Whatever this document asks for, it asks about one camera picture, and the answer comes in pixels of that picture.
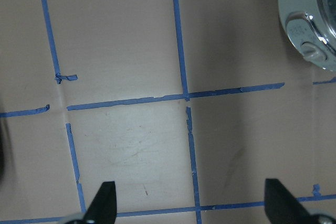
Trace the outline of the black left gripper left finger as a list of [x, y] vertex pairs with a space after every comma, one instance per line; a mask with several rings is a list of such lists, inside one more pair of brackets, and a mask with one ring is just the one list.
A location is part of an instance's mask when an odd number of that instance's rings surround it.
[[103, 182], [83, 216], [84, 223], [115, 223], [117, 196], [115, 182]]

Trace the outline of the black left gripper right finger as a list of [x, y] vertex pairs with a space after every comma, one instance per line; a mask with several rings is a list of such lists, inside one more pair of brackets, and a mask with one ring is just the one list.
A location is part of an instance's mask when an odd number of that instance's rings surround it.
[[275, 178], [265, 180], [264, 210], [273, 224], [318, 223], [318, 218], [309, 214], [280, 180]]

